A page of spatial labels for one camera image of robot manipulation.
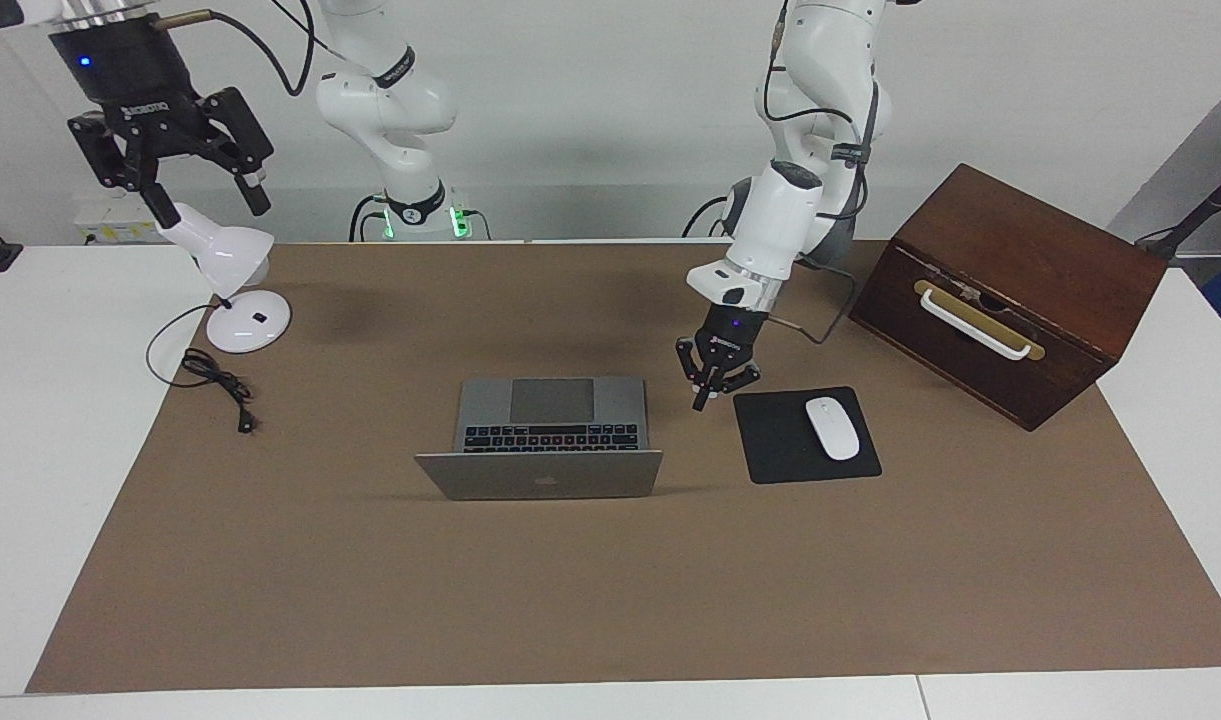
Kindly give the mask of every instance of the white computer mouse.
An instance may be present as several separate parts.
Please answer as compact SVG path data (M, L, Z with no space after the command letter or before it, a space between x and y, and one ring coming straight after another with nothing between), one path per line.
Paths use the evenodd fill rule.
M817 397L806 401L806 415L828 456L833 460L849 460L858 455L858 433L836 398Z

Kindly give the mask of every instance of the white table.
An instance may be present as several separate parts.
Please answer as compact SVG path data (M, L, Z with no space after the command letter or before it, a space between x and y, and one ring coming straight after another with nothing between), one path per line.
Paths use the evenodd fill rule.
M1221 669L16 697L165 397L145 340L206 299L175 247L32 247L0 275L0 718L1221 718ZM1221 323L1178 270L1099 384L1221 593Z

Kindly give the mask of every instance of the laptop trackpad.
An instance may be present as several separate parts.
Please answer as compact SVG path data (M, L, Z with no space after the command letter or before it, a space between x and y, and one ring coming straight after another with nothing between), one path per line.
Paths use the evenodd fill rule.
M592 380L513 381L513 423L591 423Z

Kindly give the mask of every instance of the mouse pad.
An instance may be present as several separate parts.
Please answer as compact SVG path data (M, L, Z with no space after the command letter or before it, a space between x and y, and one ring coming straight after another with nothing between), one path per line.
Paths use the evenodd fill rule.
M819 436L816 436L806 416L806 401L817 397L833 397L846 409L853 421L853 432L858 434L858 455L838 461L824 454ZM882 473L882 461L875 455L852 388L735 395L734 414L753 483L767 486L811 480L874 478Z

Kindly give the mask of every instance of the white desk lamp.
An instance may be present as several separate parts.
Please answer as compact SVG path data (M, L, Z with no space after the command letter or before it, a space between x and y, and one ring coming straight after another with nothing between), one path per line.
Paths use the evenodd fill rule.
M223 227L184 204L179 223L172 228L158 225L158 232L187 250L204 278L220 297L220 308L206 323L206 338L221 351L241 354L271 345L291 325L291 305L271 290L249 290L267 277L267 251L271 234L254 228Z

